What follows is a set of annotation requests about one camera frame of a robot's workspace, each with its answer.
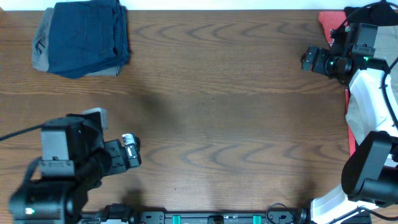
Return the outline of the dark blue shorts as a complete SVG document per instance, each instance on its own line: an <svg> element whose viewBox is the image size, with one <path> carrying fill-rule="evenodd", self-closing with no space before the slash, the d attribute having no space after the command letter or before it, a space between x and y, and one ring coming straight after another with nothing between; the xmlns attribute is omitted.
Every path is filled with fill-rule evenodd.
<svg viewBox="0 0 398 224"><path fill-rule="evenodd" d="M58 2L49 30L48 72L77 79L127 64L127 10L117 0Z"/></svg>

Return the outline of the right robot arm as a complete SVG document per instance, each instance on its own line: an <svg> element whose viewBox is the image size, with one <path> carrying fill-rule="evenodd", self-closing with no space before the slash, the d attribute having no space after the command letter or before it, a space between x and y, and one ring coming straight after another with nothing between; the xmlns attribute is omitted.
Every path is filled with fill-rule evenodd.
<svg viewBox="0 0 398 224"><path fill-rule="evenodd" d="M386 60L376 58L377 26L340 25L331 30L330 50L310 46L302 70L347 85L355 98L364 139L347 160L341 183L311 201L307 223L370 223L364 212L397 204L397 103Z"/></svg>

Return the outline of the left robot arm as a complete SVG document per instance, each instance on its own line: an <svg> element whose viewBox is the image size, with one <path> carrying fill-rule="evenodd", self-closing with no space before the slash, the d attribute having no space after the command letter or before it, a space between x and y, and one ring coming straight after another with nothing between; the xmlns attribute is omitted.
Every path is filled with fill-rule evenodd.
<svg viewBox="0 0 398 224"><path fill-rule="evenodd" d="M103 177L141 165L141 142L133 133L104 140L106 117L106 110L94 108L39 126L42 155L28 165L9 201L14 223L79 223L88 192Z"/></svg>

